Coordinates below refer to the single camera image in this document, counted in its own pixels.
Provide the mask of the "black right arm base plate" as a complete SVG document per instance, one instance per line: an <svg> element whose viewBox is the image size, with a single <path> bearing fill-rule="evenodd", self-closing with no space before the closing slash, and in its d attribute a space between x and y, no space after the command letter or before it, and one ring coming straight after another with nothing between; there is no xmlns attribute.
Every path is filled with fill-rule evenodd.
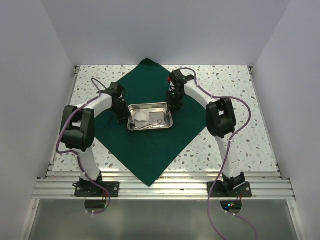
<svg viewBox="0 0 320 240"><path fill-rule="evenodd" d="M248 181L235 189L228 189L224 182L218 180L210 194L211 198L251 198L252 196L251 186Z"/></svg>

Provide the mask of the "steel surgical scissors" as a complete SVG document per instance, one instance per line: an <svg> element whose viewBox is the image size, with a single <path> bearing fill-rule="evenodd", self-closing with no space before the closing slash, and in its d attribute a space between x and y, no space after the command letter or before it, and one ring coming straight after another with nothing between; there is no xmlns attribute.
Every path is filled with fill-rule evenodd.
<svg viewBox="0 0 320 240"><path fill-rule="evenodd" d="M152 128L153 126L159 126L163 121L161 119L157 120L156 122L148 122L140 127L140 129L144 128Z"/></svg>

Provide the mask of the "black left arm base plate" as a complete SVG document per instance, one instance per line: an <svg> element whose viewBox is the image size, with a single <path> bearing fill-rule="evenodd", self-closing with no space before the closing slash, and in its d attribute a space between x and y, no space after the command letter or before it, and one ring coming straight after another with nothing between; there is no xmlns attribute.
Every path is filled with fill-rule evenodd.
<svg viewBox="0 0 320 240"><path fill-rule="evenodd" d="M115 181L103 182L102 187L108 190L108 196L117 198L119 196L120 183ZM75 187L74 196L83 198L98 198L103 196L103 190L93 185L91 182L80 183L79 181L72 184Z"/></svg>

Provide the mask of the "steel instrument tray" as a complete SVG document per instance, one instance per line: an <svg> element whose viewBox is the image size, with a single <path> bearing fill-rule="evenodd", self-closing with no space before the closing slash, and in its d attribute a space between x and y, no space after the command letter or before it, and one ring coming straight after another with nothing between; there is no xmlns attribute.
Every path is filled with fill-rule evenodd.
<svg viewBox="0 0 320 240"><path fill-rule="evenodd" d="M169 129L173 126L173 117L166 102L131 104L128 106L131 117L127 121L127 129L129 131L145 131L155 129ZM138 112L149 113L148 121L136 121L134 115ZM160 125L140 129L141 126L162 120Z"/></svg>

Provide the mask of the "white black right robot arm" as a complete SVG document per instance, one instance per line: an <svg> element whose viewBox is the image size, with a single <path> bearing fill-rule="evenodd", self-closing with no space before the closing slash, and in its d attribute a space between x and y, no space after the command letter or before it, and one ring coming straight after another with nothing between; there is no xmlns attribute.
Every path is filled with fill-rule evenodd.
<svg viewBox="0 0 320 240"><path fill-rule="evenodd" d="M206 128L214 136L222 158L223 181L216 189L223 189L227 196L235 196L246 180L239 167L237 149L232 140L237 124L232 100L225 98L214 101L205 96L199 87L193 87L190 81L170 80L168 84L166 99L171 109L180 109L185 96L193 98L205 108Z"/></svg>

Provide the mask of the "green surgical cloth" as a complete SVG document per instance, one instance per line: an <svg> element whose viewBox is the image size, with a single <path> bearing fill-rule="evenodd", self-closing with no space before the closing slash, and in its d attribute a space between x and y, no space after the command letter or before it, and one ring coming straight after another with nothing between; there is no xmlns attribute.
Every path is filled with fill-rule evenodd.
<svg viewBox="0 0 320 240"><path fill-rule="evenodd" d="M122 77L128 105L166 101L170 72L146 58ZM106 110L95 118L95 137L131 173L151 186L172 161L206 127L206 111L193 98L183 98L182 109L173 113L173 126L167 129L130 131Z"/></svg>

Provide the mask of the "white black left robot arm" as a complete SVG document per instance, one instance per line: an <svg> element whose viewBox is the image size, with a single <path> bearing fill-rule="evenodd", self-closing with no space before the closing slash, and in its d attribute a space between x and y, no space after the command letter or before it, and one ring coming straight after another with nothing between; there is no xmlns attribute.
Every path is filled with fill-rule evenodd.
<svg viewBox="0 0 320 240"><path fill-rule="evenodd" d="M92 145L95 139L95 119L104 111L112 111L121 123L131 116L124 93L118 90L104 90L94 98L80 105L67 105L62 121L55 151L58 154L74 154L80 169L80 183L92 196L103 193L104 184Z"/></svg>

